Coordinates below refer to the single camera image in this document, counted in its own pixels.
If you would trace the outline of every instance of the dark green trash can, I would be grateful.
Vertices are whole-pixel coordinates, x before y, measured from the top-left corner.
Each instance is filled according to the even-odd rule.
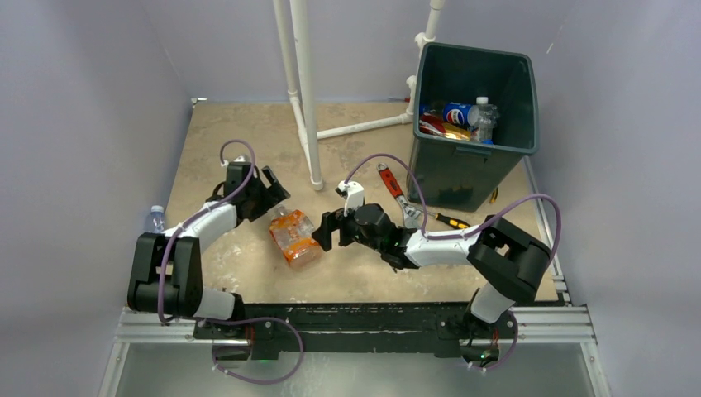
[[[501,117],[493,145],[432,136],[418,129],[418,107],[489,97]],[[538,150],[538,105],[531,60],[521,54],[429,43],[423,47],[414,105],[411,168],[426,204],[473,212],[525,155]],[[419,202],[407,179],[408,197]]]

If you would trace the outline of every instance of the white wall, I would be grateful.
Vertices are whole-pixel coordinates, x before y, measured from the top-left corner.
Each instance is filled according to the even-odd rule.
[[[272,0],[143,0],[194,97],[286,100]],[[416,72],[414,36],[429,0],[309,0],[316,95],[326,101],[405,98]],[[574,0],[446,0],[437,39],[541,57]]]
[[[0,395],[95,395],[188,96],[136,0],[0,2]]]
[[[615,395],[699,395],[701,3],[589,0],[538,86],[541,188]]]

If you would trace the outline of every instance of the water bottle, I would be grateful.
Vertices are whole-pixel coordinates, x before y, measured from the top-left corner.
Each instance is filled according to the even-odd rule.
[[[489,104],[489,98],[477,97],[475,105],[467,112],[467,124],[470,125],[471,141],[493,144],[492,130],[497,126],[499,112],[497,107]]]
[[[151,214],[149,216],[149,225],[146,229],[147,232],[151,233],[162,233],[165,226],[165,215],[164,209],[160,205],[154,205],[151,207]]]

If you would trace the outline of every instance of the beige floor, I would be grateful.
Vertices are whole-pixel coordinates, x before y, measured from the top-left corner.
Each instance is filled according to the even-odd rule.
[[[319,129],[389,117],[403,112],[404,103],[320,104]],[[388,127],[321,141],[320,157],[326,187],[315,192],[309,184],[307,165],[297,138],[297,128],[286,104],[199,104],[193,113],[180,158],[166,217],[169,225],[181,222],[199,209],[212,187],[224,178],[217,153],[221,144],[242,138],[254,147],[257,164],[269,165],[292,197],[288,208],[298,208],[318,225],[322,213],[343,205],[333,191],[338,182],[363,158],[388,152],[408,160],[411,151],[410,125]],[[226,158],[243,153],[243,146],[231,145]],[[385,161],[404,186],[406,171],[391,160]],[[384,187],[372,160],[358,171],[354,180],[365,187],[370,203],[379,203],[401,224],[396,202]],[[521,165],[499,186],[495,204],[484,204],[477,213],[446,213],[467,222],[479,223],[513,200],[529,194]],[[512,211],[506,218],[539,236],[535,209],[530,203]],[[438,265],[395,273],[380,260],[379,254],[354,244],[335,246],[304,270],[290,270],[268,227],[270,216],[254,223],[245,222],[219,238],[203,253],[204,284],[242,294],[250,303],[284,302],[429,302],[469,300],[484,279],[470,266]],[[429,230],[448,227],[430,220]],[[550,272],[546,272],[538,300],[556,300]]]

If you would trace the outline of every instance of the screwdriver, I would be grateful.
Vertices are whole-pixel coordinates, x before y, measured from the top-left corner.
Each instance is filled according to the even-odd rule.
[[[414,207],[413,205],[407,205],[410,209],[414,211],[418,211],[419,213],[422,213],[423,210],[419,207]],[[446,215],[443,215],[442,213],[432,213],[431,211],[426,211],[426,215],[428,215],[431,218],[436,219],[438,222],[445,223],[446,225],[454,228],[454,229],[466,229],[470,227],[470,224],[460,220],[458,218],[453,218],[453,217],[448,217]]]

